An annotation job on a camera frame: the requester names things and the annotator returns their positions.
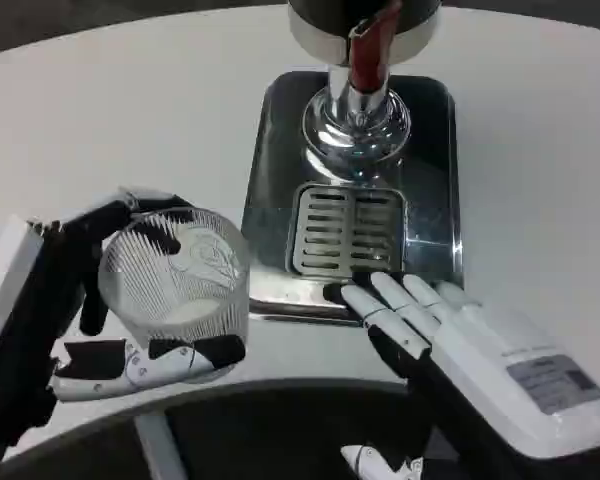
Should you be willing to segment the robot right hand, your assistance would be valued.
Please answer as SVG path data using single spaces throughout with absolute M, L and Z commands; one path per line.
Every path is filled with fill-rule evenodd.
M 468 477 L 600 479 L 600 384 L 529 318 L 405 272 L 323 293 L 420 395 Z

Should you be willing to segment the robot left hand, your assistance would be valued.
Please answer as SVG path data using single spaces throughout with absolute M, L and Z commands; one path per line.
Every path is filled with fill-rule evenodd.
M 249 252 L 224 216 L 122 189 L 0 220 L 0 463 L 58 403 L 221 375 L 246 355 Z

